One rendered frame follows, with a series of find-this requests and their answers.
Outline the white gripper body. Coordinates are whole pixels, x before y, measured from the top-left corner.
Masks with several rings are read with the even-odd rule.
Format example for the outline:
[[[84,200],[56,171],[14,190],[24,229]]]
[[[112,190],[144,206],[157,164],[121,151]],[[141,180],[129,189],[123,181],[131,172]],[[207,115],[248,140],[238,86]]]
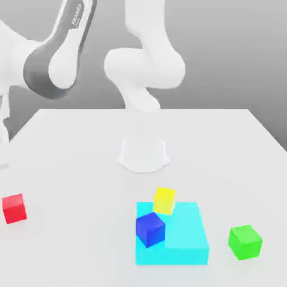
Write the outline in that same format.
[[[0,146],[4,146],[9,143],[8,130],[3,121],[0,121]]]

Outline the small red cube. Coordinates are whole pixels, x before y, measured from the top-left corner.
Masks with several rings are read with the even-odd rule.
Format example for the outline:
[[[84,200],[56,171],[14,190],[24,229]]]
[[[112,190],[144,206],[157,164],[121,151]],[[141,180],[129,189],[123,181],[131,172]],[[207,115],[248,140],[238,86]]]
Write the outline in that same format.
[[[2,210],[6,224],[27,219],[22,193],[2,198]]]

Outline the small yellow cube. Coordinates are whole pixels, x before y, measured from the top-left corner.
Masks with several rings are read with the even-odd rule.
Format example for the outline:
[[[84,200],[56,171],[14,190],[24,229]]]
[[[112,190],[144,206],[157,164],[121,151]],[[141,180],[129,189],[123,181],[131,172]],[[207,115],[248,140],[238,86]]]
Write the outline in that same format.
[[[172,215],[175,206],[175,190],[159,187],[154,195],[153,211]]]

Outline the small blue cube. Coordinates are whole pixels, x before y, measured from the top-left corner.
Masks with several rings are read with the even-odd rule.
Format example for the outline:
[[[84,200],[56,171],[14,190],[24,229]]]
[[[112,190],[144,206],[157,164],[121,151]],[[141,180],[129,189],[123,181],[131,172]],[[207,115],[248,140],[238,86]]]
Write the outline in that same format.
[[[165,240],[166,225],[155,212],[136,219],[136,236],[146,248]]]

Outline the small green cube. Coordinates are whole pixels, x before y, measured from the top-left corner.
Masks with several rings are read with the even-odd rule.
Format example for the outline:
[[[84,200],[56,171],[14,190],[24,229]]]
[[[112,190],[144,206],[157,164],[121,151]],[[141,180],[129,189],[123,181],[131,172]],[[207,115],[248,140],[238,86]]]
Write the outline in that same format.
[[[252,225],[230,229],[228,246],[238,260],[255,258],[260,255],[263,240]]]

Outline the large cyan box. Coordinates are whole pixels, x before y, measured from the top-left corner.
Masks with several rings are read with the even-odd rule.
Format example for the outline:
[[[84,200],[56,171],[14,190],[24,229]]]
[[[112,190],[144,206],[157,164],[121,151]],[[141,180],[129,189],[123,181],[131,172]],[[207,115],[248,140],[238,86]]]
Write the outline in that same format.
[[[146,248],[136,238],[136,265],[206,265],[209,243],[195,202],[176,202],[171,215],[158,214],[165,223],[165,240]]]

